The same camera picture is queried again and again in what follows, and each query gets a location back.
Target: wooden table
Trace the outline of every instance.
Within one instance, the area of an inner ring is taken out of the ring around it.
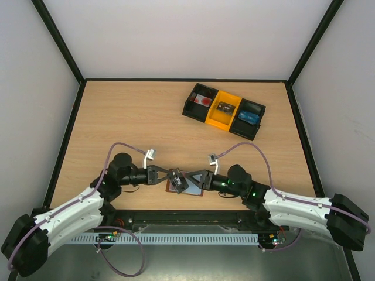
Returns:
[[[265,105],[255,137],[270,161],[275,186],[284,191],[314,196],[284,83],[206,82]],[[212,169],[207,155],[219,154],[244,138],[182,115],[194,82],[88,81],[71,134],[51,207],[66,202],[86,188],[103,168],[109,147],[126,142],[142,150],[154,148],[152,162],[166,169]],[[125,147],[133,162],[142,166],[143,155]],[[241,146],[220,159],[221,174],[240,164],[253,180],[268,184],[266,166],[251,146]],[[221,198],[215,191],[203,197],[167,193],[166,182],[122,193],[113,206],[125,210],[246,210],[240,198]]]

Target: purple cable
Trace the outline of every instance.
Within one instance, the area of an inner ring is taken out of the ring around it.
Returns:
[[[107,259],[107,257],[104,255],[103,251],[101,250],[100,248],[100,243],[102,242],[103,239],[100,239],[99,242],[98,242],[98,251],[100,253],[100,255],[105,259],[105,261],[107,262],[108,266],[115,272],[117,273],[118,275],[122,276],[122,277],[136,277],[138,275],[140,275],[143,271],[143,267],[145,266],[145,262],[146,262],[146,253],[145,253],[145,250],[143,248],[143,245],[141,244],[141,241],[138,239],[137,236],[135,236],[132,232],[126,230],[126,229],[123,229],[121,227],[106,227],[106,226],[103,226],[103,227],[96,227],[95,229],[116,229],[116,230],[119,230],[119,231],[122,231],[122,232],[126,232],[127,234],[130,234],[130,236],[132,236],[136,242],[138,243],[140,249],[141,249],[141,253],[142,253],[142,265],[141,265],[141,268],[139,269],[139,271],[137,271],[136,273],[134,274],[126,274],[126,273],[123,273],[119,270],[117,270],[111,263],[110,261]]]
[[[270,180],[270,187],[272,189],[272,191],[279,197],[282,197],[282,194],[277,192],[277,190],[275,189],[274,187],[274,182],[272,181],[272,174],[271,174],[271,168],[270,168],[270,164],[267,160],[267,158],[265,157],[265,154],[263,153],[263,151],[255,144],[251,143],[251,142],[240,142],[234,146],[232,146],[230,149],[228,149],[227,151],[224,151],[223,153],[219,154],[217,157],[218,158],[221,158],[223,157],[224,155],[228,154],[229,152],[231,152],[233,149],[235,149],[236,147],[240,146],[240,145],[251,145],[253,146],[254,148],[256,148],[259,153],[261,154],[261,156],[263,157],[264,161],[265,161],[265,164],[267,166],[267,170],[268,170],[268,178]],[[312,206],[319,206],[319,203],[313,203],[313,202],[309,202],[309,201],[305,201],[305,200],[301,200],[301,199],[297,199],[297,198],[292,198],[292,197],[288,197],[288,196],[285,196],[284,199],[287,199],[287,200],[290,200],[290,201],[294,201],[294,202],[297,202],[297,203],[303,203],[303,204],[308,204],[308,205],[312,205]],[[333,206],[329,206],[329,205],[326,205],[326,204],[322,204],[322,207],[324,208],[328,208],[328,209],[331,209],[333,211],[336,211],[336,212],[339,212],[339,213],[342,213],[344,215],[347,215],[348,217],[360,222],[361,224],[363,224],[366,228],[367,228],[367,232],[366,232],[366,235],[370,234],[372,229],[371,229],[371,226],[365,222],[363,219],[347,212],[347,211],[344,211],[344,210],[341,210],[339,208],[336,208],[336,207],[333,207]]]
[[[289,245],[285,246],[285,247],[282,247],[282,248],[278,248],[278,249],[264,249],[262,247],[262,245],[258,245],[259,248],[261,248],[262,250],[264,250],[265,252],[277,252],[277,251],[283,251],[283,250],[286,250],[286,249],[289,249],[289,248],[292,248],[295,244],[297,244],[298,240],[300,240],[301,238],[301,233],[302,233],[302,230],[299,228],[299,231],[298,231],[298,234],[297,234],[297,237],[294,239],[294,241],[292,243],[290,243]]]
[[[98,183],[96,184],[95,188],[93,188],[92,192],[90,192],[89,194],[83,196],[82,199],[86,199],[87,197],[92,196],[92,195],[95,193],[95,191],[99,188],[101,182],[103,181],[103,178],[104,178],[104,175],[105,175],[105,170],[107,169],[107,166],[108,166],[108,162],[110,161],[110,157],[111,157],[112,150],[114,149],[114,147],[115,147],[116,145],[123,145],[123,146],[126,146],[126,147],[128,147],[128,148],[131,148],[131,149],[133,149],[133,150],[135,150],[135,151],[137,151],[137,152],[139,152],[139,153],[142,153],[143,155],[146,154],[146,152],[144,152],[143,150],[140,150],[140,149],[138,149],[138,148],[136,148],[136,147],[134,147],[134,146],[128,145],[128,144],[126,144],[126,143],[124,143],[124,142],[115,142],[115,143],[110,147],[110,149],[109,149],[109,151],[108,151],[107,158],[105,159],[105,162],[104,162],[104,168],[103,168],[103,170],[101,171],[101,174],[100,174],[100,178],[99,178]],[[54,212],[53,214],[51,214],[49,217],[50,217],[50,218],[54,218],[55,216],[57,216],[58,214],[60,214],[62,211],[64,211],[64,210],[68,209],[69,207],[71,207],[71,206],[77,204],[78,202],[80,202],[79,199],[70,202],[68,205],[66,205],[66,206],[62,207],[61,209],[57,210],[56,212]],[[13,250],[11,256],[9,257],[9,261],[8,261],[8,264],[7,264],[8,270],[10,270],[10,271],[14,271],[14,268],[13,268],[13,266],[12,266],[12,263],[13,263],[14,257],[15,257],[15,255],[17,254],[19,248],[20,248],[20,247],[22,246],[22,244],[26,241],[26,239],[27,239],[30,235],[32,235],[32,234],[34,233],[34,231],[35,231],[38,227],[40,227],[41,225],[45,224],[46,222],[47,222],[47,220],[44,219],[44,220],[42,220],[40,223],[36,224],[36,225],[35,225],[32,229],[30,229],[29,232],[26,233],[26,235],[25,235],[24,237],[22,237],[22,239],[18,242],[17,246],[14,248],[14,250]]]

